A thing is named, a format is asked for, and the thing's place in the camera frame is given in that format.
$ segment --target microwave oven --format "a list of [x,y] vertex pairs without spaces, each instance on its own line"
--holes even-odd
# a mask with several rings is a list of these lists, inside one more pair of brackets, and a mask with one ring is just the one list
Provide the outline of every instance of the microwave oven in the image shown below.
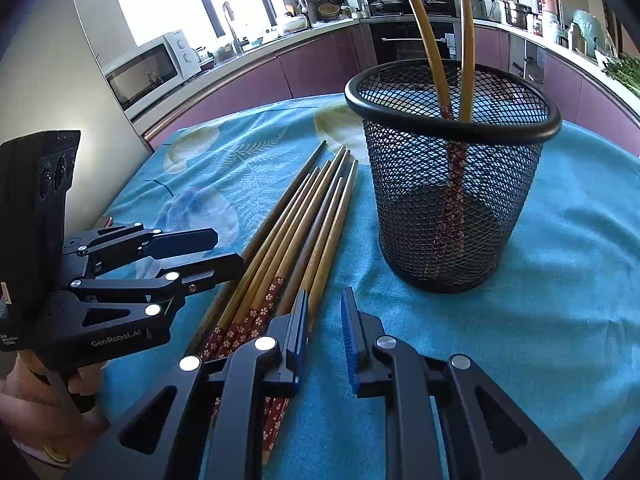
[[128,51],[104,71],[104,76],[132,120],[198,72],[198,54],[183,31],[174,30]]

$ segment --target curved bamboo stick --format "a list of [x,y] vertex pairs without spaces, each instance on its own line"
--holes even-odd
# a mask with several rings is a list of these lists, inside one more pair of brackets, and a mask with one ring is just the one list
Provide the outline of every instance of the curved bamboo stick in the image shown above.
[[462,13],[462,88],[460,90],[459,121],[471,122],[474,106],[474,78],[476,75],[476,48],[474,45],[474,16],[471,0],[460,0]]
[[453,113],[451,111],[449,84],[447,83],[447,76],[444,72],[444,66],[442,65],[438,43],[433,34],[427,11],[424,10],[422,0],[409,0],[409,3],[414,12],[415,21],[418,23],[418,28],[420,29],[424,49],[427,51],[427,58],[429,59],[431,74],[433,75],[433,84],[436,89],[436,94],[438,95],[438,103],[440,104],[440,115],[444,119],[452,119]]

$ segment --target green vegetable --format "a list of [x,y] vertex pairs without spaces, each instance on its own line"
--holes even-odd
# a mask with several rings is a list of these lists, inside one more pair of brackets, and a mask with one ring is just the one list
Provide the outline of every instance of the green vegetable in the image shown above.
[[640,59],[622,52],[619,59],[607,63],[604,73],[640,97]]

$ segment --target microwave door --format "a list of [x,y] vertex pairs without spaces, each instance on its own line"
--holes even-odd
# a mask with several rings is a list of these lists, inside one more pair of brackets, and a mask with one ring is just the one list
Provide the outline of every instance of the microwave door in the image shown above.
[[126,111],[177,77],[175,64],[161,43],[109,73],[107,81]]

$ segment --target kitchen counter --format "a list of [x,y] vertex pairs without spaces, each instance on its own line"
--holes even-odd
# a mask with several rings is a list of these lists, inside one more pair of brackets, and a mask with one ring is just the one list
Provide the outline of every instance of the kitchen counter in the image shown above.
[[321,34],[333,32],[340,28],[349,27],[358,23],[358,20],[344,19],[332,23],[315,23],[312,29],[294,32],[271,41],[267,44],[258,46],[248,52],[245,52],[233,59],[223,61],[219,66],[201,72],[189,79],[183,85],[166,95],[142,114],[135,117],[132,121],[133,127],[139,135],[143,135],[147,130],[152,128],[162,118],[175,110],[183,102],[188,101],[191,97],[199,94],[203,90],[220,82],[233,72],[269,56],[274,52],[289,48],[297,43],[303,43]]
[[[460,20],[458,18],[449,18],[445,16],[432,16],[433,22],[454,23],[456,31],[456,43],[460,41]],[[292,48],[315,41],[319,36],[335,32],[336,30],[352,27],[359,23],[374,24],[382,22],[410,22],[414,21],[413,16],[388,16],[366,18],[362,20],[340,20],[339,22],[316,25],[311,30],[303,30],[278,38],[271,43],[254,48],[253,50],[237,56],[231,60],[221,63],[212,70],[203,72],[190,81],[186,82],[180,88],[157,102],[153,107],[149,108],[144,114],[140,115],[133,121],[136,131],[142,136],[157,130],[164,123],[164,127],[170,124],[180,111],[185,109],[185,104],[189,107],[189,101],[197,101],[200,96],[205,93],[211,93],[218,86],[225,84],[230,78],[237,77],[242,71],[250,70],[262,62],[269,59],[275,59],[283,52],[287,52]],[[630,92],[625,86],[618,81],[609,78],[594,62],[580,56],[579,54],[570,52],[558,44],[552,43],[544,38],[529,34],[525,30],[503,25],[501,23],[489,22],[485,20],[474,20],[476,27],[490,28],[494,30],[503,30],[516,37],[523,38],[539,47],[544,48],[548,53],[561,59],[565,64],[571,66],[574,70],[582,73],[599,92],[606,94],[609,99],[616,102],[620,108],[626,110],[627,115],[633,122],[640,127],[640,99]]]
[[476,25],[480,27],[499,28],[507,31],[510,34],[524,38],[524,40],[535,43],[538,46],[543,47],[548,52],[555,54],[565,62],[574,65],[585,73],[589,79],[597,83],[604,91],[607,91],[610,95],[614,96],[621,104],[626,105],[629,111],[633,112],[638,123],[640,123],[640,99],[636,97],[631,90],[626,88],[622,83],[610,78],[606,75],[595,62],[591,62],[589,59],[569,51],[568,48],[553,43],[545,38],[531,34],[526,30],[521,30],[517,27],[511,27],[511,25],[503,25],[502,23],[488,22],[485,20],[474,20]]

